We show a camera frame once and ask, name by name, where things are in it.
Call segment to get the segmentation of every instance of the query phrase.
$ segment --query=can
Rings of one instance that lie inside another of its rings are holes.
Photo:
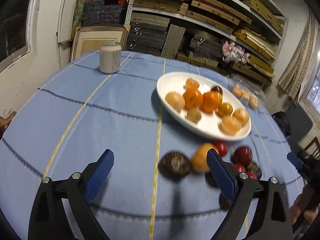
[[[100,49],[99,70],[105,74],[116,73],[120,70],[121,45],[119,42],[105,42]]]

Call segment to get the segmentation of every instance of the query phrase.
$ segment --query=window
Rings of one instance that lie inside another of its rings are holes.
[[[307,100],[312,104],[318,113],[320,113],[320,68],[318,68],[316,78],[307,95]]]
[[[3,0],[0,4],[0,71],[26,53],[26,21],[30,0]]]

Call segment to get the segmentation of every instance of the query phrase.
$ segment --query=picture frame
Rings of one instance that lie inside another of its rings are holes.
[[[76,29],[71,61],[90,50],[98,50],[107,41],[119,42],[125,50],[130,25],[82,26]]]

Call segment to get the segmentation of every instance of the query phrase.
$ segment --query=red apple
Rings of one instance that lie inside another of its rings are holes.
[[[251,171],[247,171],[246,174],[248,174],[248,176],[250,176],[252,179],[257,179],[257,175]]]
[[[245,167],[242,164],[237,163],[237,164],[235,164],[233,166],[238,172],[245,172]]]
[[[228,153],[228,145],[224,141],[217,141],[214,143],[214,146],[217,147],[219,151],[219,156],[222,158]]]
[[[211,91],[218,91],[220,94],[223,94],[223,90],[219,86],[214,86],[211,88]]]
[[[234,153],[235,163],[242,163],[245,167],[252,161],[252,150],[247,146],[241,146]]]

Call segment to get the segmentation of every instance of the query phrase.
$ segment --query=oval plate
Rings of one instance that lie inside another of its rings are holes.
[[[216,113],[206,114],[204,112],[201,112],[201,120],[198,124],[194,124],[193,122],[186,119],[186,110],[183,109],[181,113],[178,113],[176,110],[174,110],[164,100],[164,98],[167,95],[167,93],[171,91],[176,91],[183,95],[183,93],[185,92],[183,86],[185,85],[186,80],[188,78],[193,78],[194,80],[199,82],[200,87],[198,90],[202,94],[205,92],[209,92],[210,88],[213,86],[220,86],[223,90],[223,103],[230,103],[233,107],[233,110],[236,110],[238,108],[244,108],[243,104],[239,101],[239,99],[236,98],[228,89],[224,88],[222,85],[208,78],[185,72],[171,72],[161,76],[158,79],[157,93],[162,104],[174,119],[176,119],[179,123],[181,123],[184,127],[188,128],[192,132],[209,139],[238,141],[248,136],[251,130],[251,119],[249,119],[249,122],[244,127],[242,127],[241,130],[235,136],[229,136],[220,131],[218,125],[221,123],[221,118]]]

